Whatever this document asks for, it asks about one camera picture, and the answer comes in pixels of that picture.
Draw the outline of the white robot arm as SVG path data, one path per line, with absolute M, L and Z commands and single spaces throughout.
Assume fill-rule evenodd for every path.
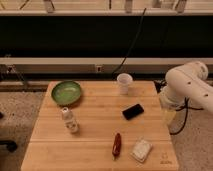
M 161 89 L 159 99 L 167 125 L 172 122 L 174 110 L 184 104 L 185 98 L 213 114 L 213 87 L 206 83 L 207 77 L 208 68 L 200 61 L 174 67 L 166 73 L 166 86 Z

